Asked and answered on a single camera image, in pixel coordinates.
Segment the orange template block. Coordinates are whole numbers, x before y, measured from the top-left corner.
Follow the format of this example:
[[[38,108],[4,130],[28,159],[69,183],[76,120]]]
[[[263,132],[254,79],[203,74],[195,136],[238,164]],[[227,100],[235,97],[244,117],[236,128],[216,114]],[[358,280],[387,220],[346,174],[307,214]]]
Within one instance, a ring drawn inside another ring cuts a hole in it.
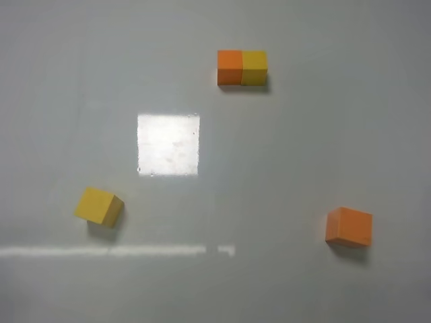
[[[240,85],[242,81],[242,51],[241,50],[219,50],[217,84]]]

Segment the yellow template block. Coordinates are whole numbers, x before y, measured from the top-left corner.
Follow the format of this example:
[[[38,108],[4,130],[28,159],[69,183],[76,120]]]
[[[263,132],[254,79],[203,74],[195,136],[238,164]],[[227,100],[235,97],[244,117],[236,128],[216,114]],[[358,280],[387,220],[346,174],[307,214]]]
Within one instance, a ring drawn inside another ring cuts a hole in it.
[[[262,50],[242,51],[243,86],[264,86],[267,81],[267,54]]]

